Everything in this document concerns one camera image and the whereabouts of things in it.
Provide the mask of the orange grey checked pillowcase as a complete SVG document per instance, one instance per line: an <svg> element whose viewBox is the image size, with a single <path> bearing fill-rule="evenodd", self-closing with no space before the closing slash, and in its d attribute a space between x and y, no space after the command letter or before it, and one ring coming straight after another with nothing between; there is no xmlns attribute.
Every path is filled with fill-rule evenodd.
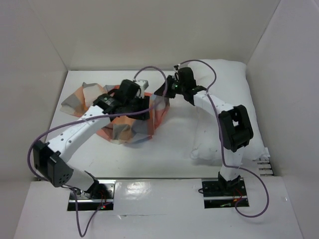
<svg viewBox="0 0 319 239"><path fill-rule="evenodd" d="M97 83L83 83L61 103L60 110L80 118L99 95L118 87L119 85L105 85L102 87ZM150 106L156 105L150 112L150 119L138 120L127 116L118 117L98 130L96 134L114 144L135 143L151 139L155 130L163 123L169 111L170 103L168 98L164 99L148 92L145 95L150 97Z"/></svg>

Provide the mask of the white pillow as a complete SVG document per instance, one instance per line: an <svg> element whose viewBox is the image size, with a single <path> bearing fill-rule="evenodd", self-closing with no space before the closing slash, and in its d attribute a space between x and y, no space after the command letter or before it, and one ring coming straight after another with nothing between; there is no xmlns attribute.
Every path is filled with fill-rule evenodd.
<svg viewBox="0 0 319 239"><path fill-rule="evenodd" d="M233 106L243 105L248 112L253 130L253 138L243 152L244 159L257 160L269 158L264 146L255 107L246 80L246 64L228 60L208 60L189 62L196 83L208 88L201 91L196 100L198 121L190 158L193 160L221 161L219 129L213 108L218 113L228 111Z"/></svg>

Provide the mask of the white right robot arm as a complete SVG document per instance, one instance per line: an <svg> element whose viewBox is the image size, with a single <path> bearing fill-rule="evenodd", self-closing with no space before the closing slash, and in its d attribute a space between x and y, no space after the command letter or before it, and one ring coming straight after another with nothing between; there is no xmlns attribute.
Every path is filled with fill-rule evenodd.
<svg viewBox="0 0 319 239"><path fill-rule="evenodd" d="M239 185L239 168L244 149L253 138L247 109L243 105L228 104L210 94L206 87L197 85L189 67L180 68L173 75L169 75L167 82L154 94L168 99L182 95L193 106L216 117L222 156L217 189L222 195L229 195Z"/></svg>

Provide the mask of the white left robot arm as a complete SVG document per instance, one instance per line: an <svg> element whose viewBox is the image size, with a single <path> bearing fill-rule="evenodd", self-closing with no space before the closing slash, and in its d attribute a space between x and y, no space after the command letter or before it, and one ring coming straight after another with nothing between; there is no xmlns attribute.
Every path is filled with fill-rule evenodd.
<svg viewBox="0 0 319 239"><path fill-rule="evenodd" d="M63 133L46 143L37 140L33 146L35 169L54 187L73 187L88 199L97 197L105 186L91 173L72 168L67 162L82 144L116 116L148 120L150 98L144 94L148 86L146 80L125 79L117 89L99 95L86 113Z"/></svg>

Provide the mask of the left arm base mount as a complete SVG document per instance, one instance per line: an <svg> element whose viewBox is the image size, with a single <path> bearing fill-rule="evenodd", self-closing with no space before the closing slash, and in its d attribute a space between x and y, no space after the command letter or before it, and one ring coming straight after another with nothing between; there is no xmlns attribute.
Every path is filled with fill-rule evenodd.
<svg viewBox="0 0 319 239"><path fill-rule="evenodd" d="M76 189L76 194L69 194L67 211L76 211L76 199L78 202L78 211L95 211L99 208L101 211L112 211L114 208L115 184L114 179L98 179L102 184L94 196Z"/></svg>

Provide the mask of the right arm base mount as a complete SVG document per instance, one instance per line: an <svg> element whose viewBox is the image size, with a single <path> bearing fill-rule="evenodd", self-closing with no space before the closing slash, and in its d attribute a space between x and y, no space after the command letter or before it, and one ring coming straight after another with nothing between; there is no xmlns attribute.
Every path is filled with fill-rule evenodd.
<svg viewBox="0 0 319 239"><path fill-rule="evenodd" d="M201 183L202 186L198 192L203 196L205 209L234 208L236 203L238 203L237 207L249 207L243 178L237 186L226 191L220 188L217 178L202 179Z"/></svg>

